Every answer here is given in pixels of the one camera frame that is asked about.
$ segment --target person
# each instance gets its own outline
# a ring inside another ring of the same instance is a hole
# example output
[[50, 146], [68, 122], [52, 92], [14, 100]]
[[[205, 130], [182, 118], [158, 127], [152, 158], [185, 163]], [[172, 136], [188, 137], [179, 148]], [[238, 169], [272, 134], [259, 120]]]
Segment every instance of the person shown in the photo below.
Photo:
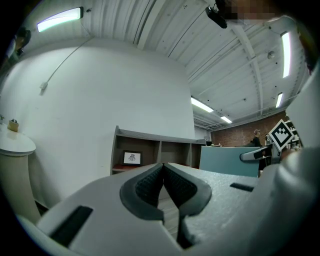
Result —
[[253, 140], [251, 141], [251, 143], [254, 144], [255, 147], [261, 147], [261, 143], [260, 143], [260, 139], [259, 139], [260, 130], [255, 129], [253, 133], [254, 133], [254, 137], [253, 137]]
[[14, 38], [11, 40], [8, 49], [5, 52], [1, 67], [10, 59], [12, 54], [16, 51], [18, 55], [22, 53], [23, 47], [25, 47], [31, 39], [31, 31], [25, 27], [19, 28]]

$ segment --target white ceiling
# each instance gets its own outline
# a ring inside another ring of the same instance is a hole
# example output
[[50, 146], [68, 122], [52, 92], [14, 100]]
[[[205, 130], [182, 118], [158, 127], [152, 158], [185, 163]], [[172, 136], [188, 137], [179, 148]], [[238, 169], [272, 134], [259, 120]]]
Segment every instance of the white ceiling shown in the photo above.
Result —
[[[84, 7], [81, 20], [37, 31], [38, 22], [79, 6]], [[32, 38], [24, 50], [91, 35], [166, 55], [185, 66], [191, 95], [214, 109], [208, 113], [193, 106], [195, 125], [210, 131], [283, 111], [308, 77], [294, 22], [283, 17], [222, 29], [207, 17], [207, 6], [204, 0], [44, 0], [25, 23]], [[286, 78], [280, 36], [284, 31], [290, 32], [291, 41]], [[270, 51], [273, 59], [267, 58]], [[280, 92], [283, 102], [275, 109]]]

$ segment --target black slot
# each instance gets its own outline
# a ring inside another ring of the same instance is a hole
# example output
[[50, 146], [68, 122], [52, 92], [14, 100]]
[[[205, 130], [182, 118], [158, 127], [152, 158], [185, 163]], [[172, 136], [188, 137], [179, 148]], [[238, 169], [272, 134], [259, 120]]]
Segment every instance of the black slot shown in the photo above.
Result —
[[68, 247], [83, 224], [86, 222], [93, 209], [86, 206], [79, 206], [50, 236], [57, 243]]
[[252, 192], [254, 190], [253, 186], [243, 185], [243, 184], [239, 184], [239, 183], [232, 183], [230, 185], [230, 187], [238, 189], [238, 190], [248, 191], [248, 192]]

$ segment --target security camera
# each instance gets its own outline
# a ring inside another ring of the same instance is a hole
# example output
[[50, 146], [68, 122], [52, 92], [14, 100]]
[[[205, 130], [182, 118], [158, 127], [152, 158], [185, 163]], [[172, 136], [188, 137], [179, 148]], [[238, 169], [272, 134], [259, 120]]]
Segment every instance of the security camera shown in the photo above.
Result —
[[206, 15], [213, 20], [215, 23], [217, 23], [221, 28], [226, 29], [227, 28], [227, 22], [226, 20], [221, 16], [219, 11], [215, 11], [213, 8], [208, 6], [205, 8]]

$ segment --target brick wall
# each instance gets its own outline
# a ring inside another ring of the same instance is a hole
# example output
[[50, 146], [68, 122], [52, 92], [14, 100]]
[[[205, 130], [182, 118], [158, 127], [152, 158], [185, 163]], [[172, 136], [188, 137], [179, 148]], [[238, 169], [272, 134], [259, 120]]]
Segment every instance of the brick wall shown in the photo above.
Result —
[[221, 144], [222, 147], [239, 147], [248, 144], [254, 138], [254, 130], [261, 130], [260, 142], [265, 144], [265, 135], [280, 121], [280, 119], [287, 121], [286, 113], [280, 112], [270, 117], [249, 122], [236, 127], [213, 131], [211, 133], [212, 143]]

